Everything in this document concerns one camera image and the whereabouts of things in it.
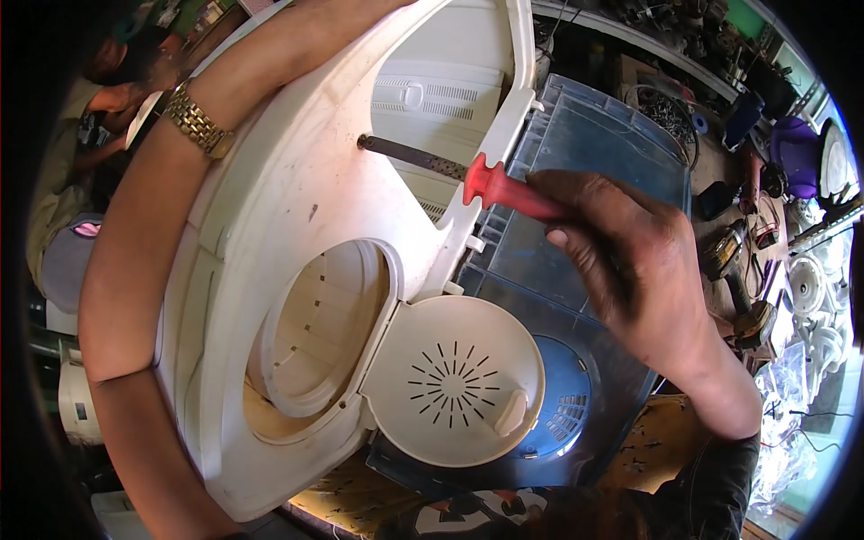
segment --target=gold wristwatch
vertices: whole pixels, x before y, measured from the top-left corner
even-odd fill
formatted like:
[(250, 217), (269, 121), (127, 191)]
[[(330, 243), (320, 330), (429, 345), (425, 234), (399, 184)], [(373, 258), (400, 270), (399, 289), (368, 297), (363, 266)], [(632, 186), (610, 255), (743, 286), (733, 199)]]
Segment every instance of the gold wristwatch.
[(233, 146), (234, 134), (231, 131), (221, 130), (189, 97), (186, 86), (190, 80), (186, 79), (177, 86), (165, 113), (177, 124), (180, 131), (204, 150), (207, 156), (221, 159)]

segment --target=hand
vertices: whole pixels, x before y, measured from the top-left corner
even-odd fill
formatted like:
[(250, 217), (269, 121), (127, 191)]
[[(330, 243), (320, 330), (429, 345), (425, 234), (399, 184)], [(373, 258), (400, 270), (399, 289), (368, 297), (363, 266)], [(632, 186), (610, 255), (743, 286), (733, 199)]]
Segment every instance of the hand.
[(157, 62), (150, 71), (149, 85), (153, 92), (160, 90), (166, 92), (173, 90), (177, 86), (179, 78), (180, 72), (173, 65)]
[(547, 239), (573, 261), (594, 312), (626, 350), (673, 382), (702, 371), (701, 359), (723, 345), (687, 216), (595, 173), (548, 170), (527, 181), (584, 216), (549, 226)]

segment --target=circular opening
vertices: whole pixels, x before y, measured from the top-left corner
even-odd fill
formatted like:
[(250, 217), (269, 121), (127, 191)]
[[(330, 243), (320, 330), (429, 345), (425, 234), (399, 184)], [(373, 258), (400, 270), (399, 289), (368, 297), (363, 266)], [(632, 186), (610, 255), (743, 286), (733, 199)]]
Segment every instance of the circular opening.
[(288, 282), (246, 366), (245, 415), (255, 432), (294, 435), (345, 393), (389, 282), (384, 253), (366, 240), (321, 253)]

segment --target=screwdriver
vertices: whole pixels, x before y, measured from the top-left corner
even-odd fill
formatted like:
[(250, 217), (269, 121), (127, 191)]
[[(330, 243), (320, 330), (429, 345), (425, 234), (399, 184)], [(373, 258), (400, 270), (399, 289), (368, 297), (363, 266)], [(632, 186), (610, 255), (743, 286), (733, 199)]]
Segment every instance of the screwdriver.
[(361, 135), (357, 146), (465, 182), (462, 190), (462, 204), (465, 206), (470, 205), (474, 197), (480, 197), (484, 210), (498, 204), (544, 224), (572, 219), (574, 215), (573, 208), (544, 197), (526, 183), (508, 176), (504, 172), (504, 163), (487, 167), (483, 152), (474, 158), (470, 167), (465, 168), (443, 157), (380, 137)]

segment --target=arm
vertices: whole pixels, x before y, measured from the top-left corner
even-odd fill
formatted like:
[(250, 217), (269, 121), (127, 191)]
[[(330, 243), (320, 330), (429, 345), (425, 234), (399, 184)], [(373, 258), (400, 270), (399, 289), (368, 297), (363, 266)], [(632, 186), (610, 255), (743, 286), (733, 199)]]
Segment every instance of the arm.
[(138, 107), (156, 89), (149, 82), (130, 82), (124, 85), (106, 86), (99, 90), (85, 108), (86, 112), (121, 112)]
[(117, 152), (125, 148), (126, 135), (123, 134), (120, 137), (117, 137), (116, 139), (87, 152), (86, 154), (75, 156), (75, 161), (72, 167), (74, 170), (79, 172), (92, 170), (101, 162), (105, 161), (113, 154), (116, 154)]
[(102, 119), (102, 127), (115, 135), (120, 135), (126, 131), (136, 114), (138, 114), (138, 107), (129, 107), (123, 112), (109, 112)]
[(540, 171), (528, 182), (584, 216), (551, 226), (547, 238), (573, 261), (594, 312), (627, 351), (686, 393), (715, 434), (759, 432), (761, 398), (705, 308), (687, 216), (593, 173)]
[[(188, 93), (217, 125), (233, 130), (266, 95), (407, 3), (297, 0), (229, 48)], [(81, 292), (81, 350), (102, 436), (158, 538), (217, 538), (239, 530), (188, 463), (149, 369), (168, 274), (208, 164), (176, 126), (156, 123), (111, 201)]]

